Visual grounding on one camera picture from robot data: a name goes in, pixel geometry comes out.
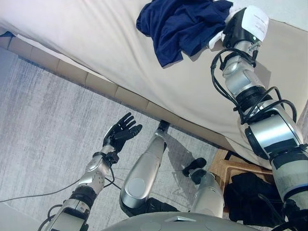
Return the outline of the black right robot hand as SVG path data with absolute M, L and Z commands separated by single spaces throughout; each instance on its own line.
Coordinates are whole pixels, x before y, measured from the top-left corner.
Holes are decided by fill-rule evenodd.
M 263 42 L 269 26 L 269 17 L 260 8 L 250 5 L 238 11 L 223 30 L 223 46 L 233 48 L 242 41 Z

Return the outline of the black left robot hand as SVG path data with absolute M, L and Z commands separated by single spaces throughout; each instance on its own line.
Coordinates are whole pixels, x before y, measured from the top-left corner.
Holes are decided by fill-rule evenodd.
M 142 125 L 135 124 L 136 120 L 130 112 L 124 115 L 107 131 L 103 139 L 103 147 L 110 145 L 119 153 L 123 149 L 126 141 L 134 138 L 141 131 Z

